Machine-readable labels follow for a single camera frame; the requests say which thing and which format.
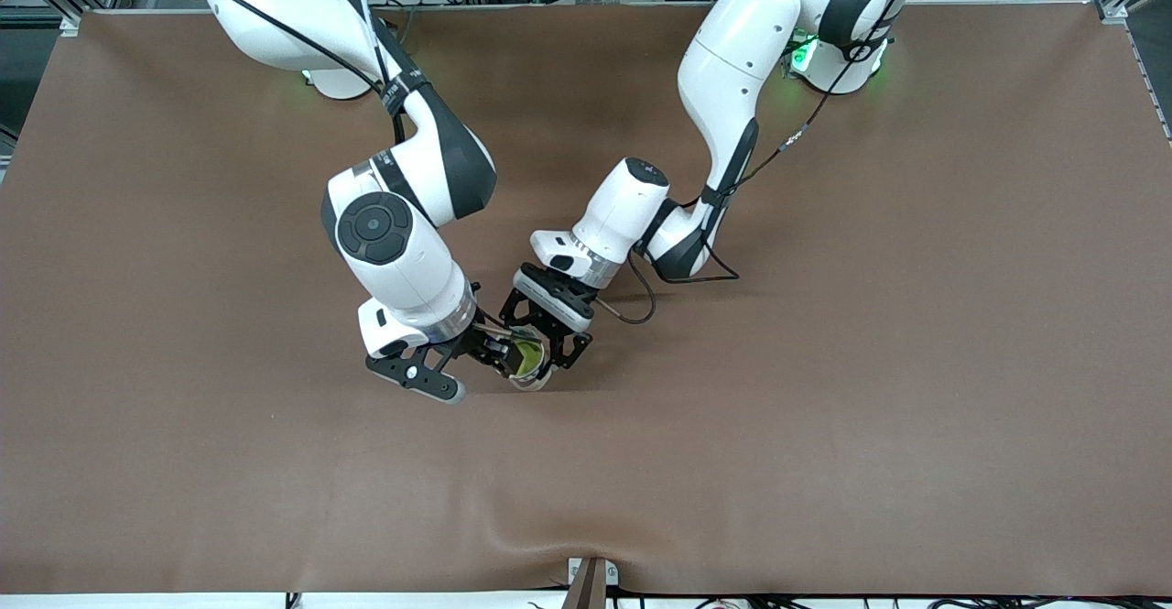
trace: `white robot link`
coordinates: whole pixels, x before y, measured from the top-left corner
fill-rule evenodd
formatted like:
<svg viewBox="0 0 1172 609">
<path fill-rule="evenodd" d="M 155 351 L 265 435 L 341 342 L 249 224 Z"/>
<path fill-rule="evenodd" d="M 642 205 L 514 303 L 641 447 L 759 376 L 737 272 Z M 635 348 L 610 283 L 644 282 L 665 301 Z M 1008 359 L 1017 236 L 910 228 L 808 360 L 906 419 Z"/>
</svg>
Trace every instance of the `white robot link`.
<svg viewBox="0 0 1172 609">
<path fill-rule="evenodd" d="M 444 104 L 393 30 L 364 0 L 207 0 L 231 41 L 278 68 L 308 70 L 322 95 L 380 91 L 390 116 L 416 126 L 407 141 L 329 179 L 321 220 L 370 299 L 357 309 L 375 375 L 444 403 L 464 386 L 444 372 L 469 355 L 518 386 L 543 347 L 526 330 L 486 322 L 437 228 L 479 212 L 496 185 L 481 141 Z M 339 68 L 345 62 L 349 68 Z M 428 357 L 438 357 L 429 363 Z"/>
<path fill-rule="evenodd" d="M 824 95 L 841 95 L 861 88 L 878 70 L 887 33 L 905 1 L 716 1 L 677 74 L 684 109 L 711 156 L 694 208 L 667 197 L 662 171 L 628 157 L 611 171 L 573 228 L 534 231 L 530 239 L 544 267 L 523 264 L 500 316 L 506 326 L 532 326 L 550 338 L 552 365 L 543 372 L 568 368 L 592 341 L 586 333 L 592 303 L 629 251 L 647 259 L 666 282 L 688 282 L 707 264 L 757 142 L 757 96 L 795 30 L 816 35 L 819 43 L 802 77 Z M 523 304 L 524 313 L 518 313 Z"/>
</svg>

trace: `brown table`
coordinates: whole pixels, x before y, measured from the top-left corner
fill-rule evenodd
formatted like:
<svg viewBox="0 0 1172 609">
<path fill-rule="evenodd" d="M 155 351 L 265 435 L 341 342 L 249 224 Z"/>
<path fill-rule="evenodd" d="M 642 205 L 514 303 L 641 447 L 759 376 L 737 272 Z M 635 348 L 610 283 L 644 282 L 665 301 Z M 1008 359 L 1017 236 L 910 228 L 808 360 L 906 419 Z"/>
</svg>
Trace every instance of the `brown table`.
<svg viewBox="0 0 1172 609">
<path fill-rule="evenodd" d="M 707 172 L 702 8 L 424 12 L 500 175 L 484 303 L 624 155 Z M 776 78 L 765 151 L 816 97 Z M 735 283 L 599 316 L 546 391 L 362 365 L 326 179 L 391 141 L 207 15 L 89 15 L 0 189 L 2 591 L 1172 594 L 1172 151 L 1091 6 L 917 6 L 734 204 Z M 607 290 L 643 309 L 628 272 Z"/>
</svg>

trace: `table surface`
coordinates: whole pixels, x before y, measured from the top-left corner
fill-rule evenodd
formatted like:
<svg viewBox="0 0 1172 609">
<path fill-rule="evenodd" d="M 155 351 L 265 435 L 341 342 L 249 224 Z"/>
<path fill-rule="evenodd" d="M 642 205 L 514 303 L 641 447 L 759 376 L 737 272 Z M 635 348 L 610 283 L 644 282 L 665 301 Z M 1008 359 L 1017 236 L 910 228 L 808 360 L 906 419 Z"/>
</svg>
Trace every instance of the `table surface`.
<svg viewBox="0 0 1172 609">
<path fill-rule="evenodd" d="M 502 303 L 625 155 L 689 199 L 697 7 L 422 12 L 493 153 L 444 228 Z M 1172 595 L 1172 151 L 1088 5 L 915 6 L 737 196 L 743 279 L 602 314 L 543 392 L 362 365 L 326 179 L 391 141 L 210 15 L 87 15 L 0 191 L 0 590 Z M 775 76 L 762 149 L 816 96 Z M 606 295 L 645 308 L 624 271 Z"/>
</svg>

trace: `brown tabletop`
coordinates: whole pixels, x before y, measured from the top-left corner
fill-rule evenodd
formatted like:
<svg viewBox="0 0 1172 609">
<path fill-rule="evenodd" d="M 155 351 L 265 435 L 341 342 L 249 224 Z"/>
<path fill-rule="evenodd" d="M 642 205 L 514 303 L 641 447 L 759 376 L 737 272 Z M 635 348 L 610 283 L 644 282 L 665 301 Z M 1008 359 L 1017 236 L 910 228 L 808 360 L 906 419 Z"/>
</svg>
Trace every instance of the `brown tabletop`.
<svg viewBox="0 0 1172 609">
<path fill-rule="evenodd" d="M 423 12 L 500 179 L 495 312 L 625 155 L 695 196 L 702 8 Z M 88 15 L 0 189 L 0 590 L 1172 594 L 1172 151 L 1088 5 L 917 6 L 663 287 L 543 392 L 369 375 L 326 179 L 391 141 L 210 15 Z M 775 78 L 762 150 L 816 103 Z M 640 313 L 624 271 L 607 296 Z"/>
</svg>

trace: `white bracket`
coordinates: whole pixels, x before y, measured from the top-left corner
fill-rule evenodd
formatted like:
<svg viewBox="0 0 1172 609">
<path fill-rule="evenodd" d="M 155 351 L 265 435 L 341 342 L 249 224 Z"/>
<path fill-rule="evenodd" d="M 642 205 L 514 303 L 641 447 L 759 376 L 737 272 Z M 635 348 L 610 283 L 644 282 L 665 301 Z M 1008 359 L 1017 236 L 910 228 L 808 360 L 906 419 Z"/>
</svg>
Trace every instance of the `white bracket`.
<svg viewBox="0 0 1172 609">
<path fill-rule="evenodd" d="M 619 586 L 619 567 L 607 561 L 606 559 L 602 560 L 602 563 L 606 566 L 606 586 L 614 586 L 614 587 Z M 566 583 L 571 584 L 574 583 L 574 576 L 578 576 L 578 568 L 581 568 L 581 564 L 582 564 L 581 559 L 570 560 L 570 566 L 568 566 L 570 575 L 566 579 Z"/>
</svg>

